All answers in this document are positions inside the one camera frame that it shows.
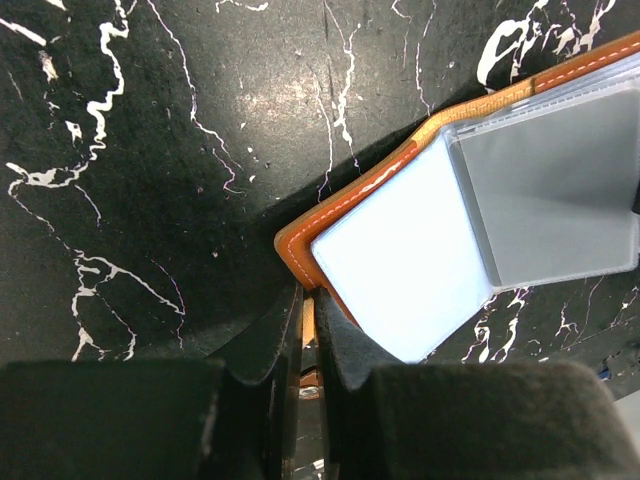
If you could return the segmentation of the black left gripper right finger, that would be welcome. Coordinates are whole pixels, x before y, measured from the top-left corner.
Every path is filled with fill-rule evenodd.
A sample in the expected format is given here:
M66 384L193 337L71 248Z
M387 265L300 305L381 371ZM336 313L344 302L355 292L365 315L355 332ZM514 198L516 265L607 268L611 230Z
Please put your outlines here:
M406 364L314 293L329 479L624 479L628 432L575 363Z

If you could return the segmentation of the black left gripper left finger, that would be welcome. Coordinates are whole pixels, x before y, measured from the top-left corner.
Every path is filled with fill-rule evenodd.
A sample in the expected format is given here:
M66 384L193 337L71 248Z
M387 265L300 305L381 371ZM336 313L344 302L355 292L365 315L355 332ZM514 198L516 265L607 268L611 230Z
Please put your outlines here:
M288 479L304 292L204 359L16 362L1 370L5 479Z

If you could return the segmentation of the brown leather card holder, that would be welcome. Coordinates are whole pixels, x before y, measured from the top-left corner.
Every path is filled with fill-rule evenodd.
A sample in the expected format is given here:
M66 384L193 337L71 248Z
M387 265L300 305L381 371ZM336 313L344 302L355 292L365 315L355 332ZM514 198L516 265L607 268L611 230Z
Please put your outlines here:
M429 118L275 247L416 363L495 295L639 262L639 37Z

